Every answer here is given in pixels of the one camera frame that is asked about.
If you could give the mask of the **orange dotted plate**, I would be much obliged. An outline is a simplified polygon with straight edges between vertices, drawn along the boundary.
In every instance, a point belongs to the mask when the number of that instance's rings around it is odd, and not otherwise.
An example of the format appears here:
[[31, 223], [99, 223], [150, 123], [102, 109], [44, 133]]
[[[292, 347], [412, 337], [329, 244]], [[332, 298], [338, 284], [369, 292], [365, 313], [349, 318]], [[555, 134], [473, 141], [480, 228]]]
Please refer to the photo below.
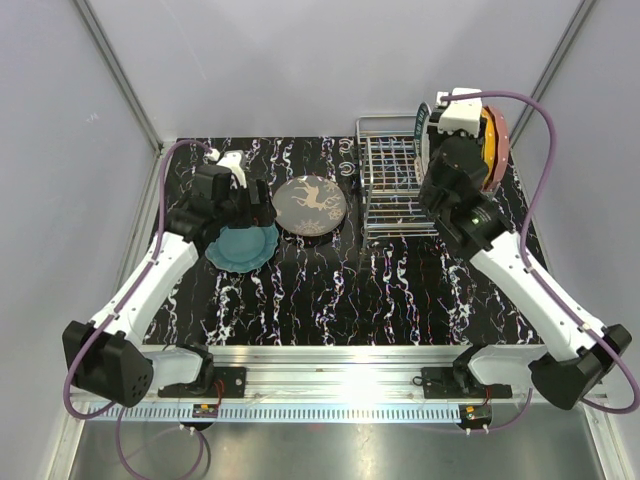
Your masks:
[[494, 119], [488, 108], [482, 110], [482, 118], [486, 121], [484, 130], [483, 159], [488, 167], [485, 181], [491, 177], [496, 162], [496, 128]]

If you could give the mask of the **teal lettered plate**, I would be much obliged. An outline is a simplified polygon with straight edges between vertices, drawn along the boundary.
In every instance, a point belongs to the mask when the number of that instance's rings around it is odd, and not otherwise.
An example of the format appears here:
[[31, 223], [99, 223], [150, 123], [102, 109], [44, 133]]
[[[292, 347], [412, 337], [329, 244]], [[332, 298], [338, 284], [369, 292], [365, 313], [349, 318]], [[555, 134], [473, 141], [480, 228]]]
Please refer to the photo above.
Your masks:
[[426, 102], [422, 102], [417, 110], [414, 123], [414, 167], [416, 178], [422, 183], [429, 163], [429, 135], [427, 131], [431, 109]]

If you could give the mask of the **teal scalloped plate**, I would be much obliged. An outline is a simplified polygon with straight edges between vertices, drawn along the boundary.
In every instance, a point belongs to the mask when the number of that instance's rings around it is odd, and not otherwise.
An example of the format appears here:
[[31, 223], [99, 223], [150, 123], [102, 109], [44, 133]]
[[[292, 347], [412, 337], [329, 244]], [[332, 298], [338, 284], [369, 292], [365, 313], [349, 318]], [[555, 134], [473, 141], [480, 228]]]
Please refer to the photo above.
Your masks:
[[207, 247], [205, 257], [218, 270], [249, 273], [274, 256], [278, 243], [279, 230], [275, 224], [245, 229], [225, 227]]

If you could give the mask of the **pink dotted plate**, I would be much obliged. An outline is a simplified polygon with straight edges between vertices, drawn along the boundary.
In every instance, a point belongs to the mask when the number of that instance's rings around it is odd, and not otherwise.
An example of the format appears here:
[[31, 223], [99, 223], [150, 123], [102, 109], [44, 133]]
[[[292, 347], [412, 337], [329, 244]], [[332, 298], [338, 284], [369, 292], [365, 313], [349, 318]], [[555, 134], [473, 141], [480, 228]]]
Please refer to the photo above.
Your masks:
[[494, 106], [489, 106], [488, 111], [493, 119], [496, 131], [495, 166], [490, 177], [488, 189], [491, 192], [495, 192], [500, 186], [507, 169], [510, 153], [510, 142], [508, 135], [508, 126], [503, 113]]

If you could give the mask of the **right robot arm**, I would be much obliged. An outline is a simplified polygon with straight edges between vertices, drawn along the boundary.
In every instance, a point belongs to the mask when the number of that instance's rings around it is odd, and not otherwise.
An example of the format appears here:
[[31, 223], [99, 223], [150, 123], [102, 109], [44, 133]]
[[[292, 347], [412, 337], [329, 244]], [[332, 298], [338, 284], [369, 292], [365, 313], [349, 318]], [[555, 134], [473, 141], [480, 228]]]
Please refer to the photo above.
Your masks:
[[488, 384], [530, 383], [549, 403], [572, 409], [608, 374], [632, 341], [622, 325], [588, 314], [528, 251], [497, 203], [481, 191], [488, 167], [479, 140], [434, 132], [419, 201], [448, 251], [489, 278], [544, 342], [537, 359], [503, 347], [464, 355], [453, 385], [475, 397]]

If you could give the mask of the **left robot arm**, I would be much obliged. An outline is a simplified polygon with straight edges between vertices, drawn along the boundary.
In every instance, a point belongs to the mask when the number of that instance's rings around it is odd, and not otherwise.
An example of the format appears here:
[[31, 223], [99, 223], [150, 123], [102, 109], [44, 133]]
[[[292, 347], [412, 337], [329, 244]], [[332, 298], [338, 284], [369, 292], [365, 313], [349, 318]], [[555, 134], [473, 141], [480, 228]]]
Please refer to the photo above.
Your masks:
[[62, 335], [66, 390], [79, 388], [110, 404], [133, 407], [150, 391], [183, 388], [194, 397], [216, 382], [212, 355], [183, 345], [145, 354], [145, 333], [174, 286], [199, 260], [248, 273], [275, 253], [278, 229], [268, 185], [250, 179], [239, 152], [197, 168], [186, 197], [159, 222], [147, 254], [115, 296]]

